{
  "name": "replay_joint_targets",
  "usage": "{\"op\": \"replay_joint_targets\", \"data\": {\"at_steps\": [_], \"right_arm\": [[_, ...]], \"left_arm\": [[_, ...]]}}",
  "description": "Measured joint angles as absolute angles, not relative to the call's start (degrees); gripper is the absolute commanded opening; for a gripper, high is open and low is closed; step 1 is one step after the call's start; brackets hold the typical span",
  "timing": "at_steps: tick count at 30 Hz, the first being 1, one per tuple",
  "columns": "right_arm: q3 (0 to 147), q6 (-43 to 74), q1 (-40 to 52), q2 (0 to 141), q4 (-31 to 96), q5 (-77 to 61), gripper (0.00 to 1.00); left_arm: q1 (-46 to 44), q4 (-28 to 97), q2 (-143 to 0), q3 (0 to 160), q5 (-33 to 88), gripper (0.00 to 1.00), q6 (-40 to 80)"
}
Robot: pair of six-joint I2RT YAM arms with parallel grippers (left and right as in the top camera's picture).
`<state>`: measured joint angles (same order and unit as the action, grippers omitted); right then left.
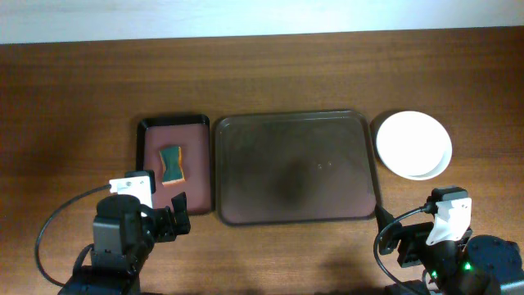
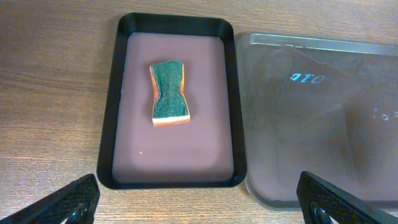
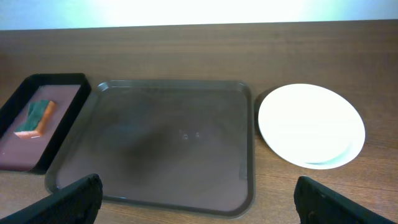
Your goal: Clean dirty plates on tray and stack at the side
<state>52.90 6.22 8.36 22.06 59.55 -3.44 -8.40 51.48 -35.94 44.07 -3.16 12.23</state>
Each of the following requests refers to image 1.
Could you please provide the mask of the white plate stained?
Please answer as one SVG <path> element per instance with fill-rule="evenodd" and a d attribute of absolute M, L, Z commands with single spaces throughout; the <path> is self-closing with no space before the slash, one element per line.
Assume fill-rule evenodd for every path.
<path fill-rule="evenodd" d="M 394 174 L 411 180 L 428 180 L 440 175 L 450 164 L 451 157 L 445 154 L 437 161 L 422 159 L 404 159 L 400 161 L 385 161 L 384 166 Z"/>
<path fill-rule="evenodd" d="M 420 111 L 398 111 L 386 117 L 377 128 L 375 148 L 383 164 L 412 158 L 437 161 L 453 153 L 445 127 Z"/>

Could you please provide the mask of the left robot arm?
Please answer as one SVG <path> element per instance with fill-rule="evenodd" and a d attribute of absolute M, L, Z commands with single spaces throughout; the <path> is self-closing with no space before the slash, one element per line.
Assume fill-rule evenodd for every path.
<path fill-rule="evenodd" d="M 139 274 L 157 243 L 173 242 L 191 229 L 186 193 L 154 209 L 151 170 L 131 171 L 109 181 L 111 195 L 97 204 L 93 243 L 77 257 L 61 288 L 67 295 L 140 295 Z"/>

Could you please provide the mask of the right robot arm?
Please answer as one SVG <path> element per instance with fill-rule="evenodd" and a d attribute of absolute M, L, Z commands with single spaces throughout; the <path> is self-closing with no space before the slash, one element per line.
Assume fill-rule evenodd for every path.
<path fill-rule="evenodd" d="M 523 292 L 519 246 L 493 235 L 472 233 L 472 199 L 464 188 L 435 188 L 424 205 L 394 217 L 375 207 L 378 233 L 373 255 L 398 253 L 400 267 L 423 266 L 421 279 L 402 282 L 390 271 L 387 294 L 492 295 Z"/>

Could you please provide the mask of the green and orange sponge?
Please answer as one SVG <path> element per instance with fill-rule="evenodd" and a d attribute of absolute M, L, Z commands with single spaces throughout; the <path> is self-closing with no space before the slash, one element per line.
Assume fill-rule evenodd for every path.
<path fill-rule="evenodd" d="M 166 186 L 184 182 L 182 148 L 177 145 L 169 146 L 161 149 L 159 154 L 163 170 L 161 183 Z"/>

